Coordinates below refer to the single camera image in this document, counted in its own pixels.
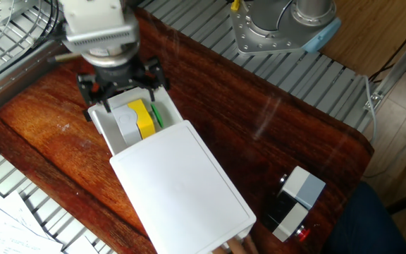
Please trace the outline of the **person's bare hand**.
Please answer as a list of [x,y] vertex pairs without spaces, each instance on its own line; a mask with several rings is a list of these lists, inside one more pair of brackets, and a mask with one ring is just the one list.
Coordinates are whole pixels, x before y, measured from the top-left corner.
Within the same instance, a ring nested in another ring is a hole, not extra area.
[[212,250],[211,254],[259,254],[259,251],[252,239],[248,234],[243,240],[232,238],[226,242],[227,248],[219,246]]

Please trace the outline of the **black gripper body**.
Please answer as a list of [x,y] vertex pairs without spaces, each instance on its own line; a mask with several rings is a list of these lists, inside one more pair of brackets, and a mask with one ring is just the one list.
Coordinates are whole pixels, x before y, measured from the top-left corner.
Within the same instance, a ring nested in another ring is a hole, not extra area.
[[131,59],[120,66],[94,66],[95,81],[101,90],[142,87],[145,67],[140,59]]

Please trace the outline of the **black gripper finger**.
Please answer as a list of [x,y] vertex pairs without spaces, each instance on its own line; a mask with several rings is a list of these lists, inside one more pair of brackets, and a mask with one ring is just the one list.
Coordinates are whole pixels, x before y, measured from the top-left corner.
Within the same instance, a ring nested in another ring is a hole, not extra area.
[[166,91],[170,90],[169,79],[165,76],[164,70],[157,56],[153,56],[144,63],[145,68],[145,81],[143,88],[148,90],[150,99],[155,102],[154,92],[160,87]]
[[88,104],[102,104],[107,113],[111,113],[108,99],[113,95],[113,83],[96,74],[79,73],[76,75],[78,89]]

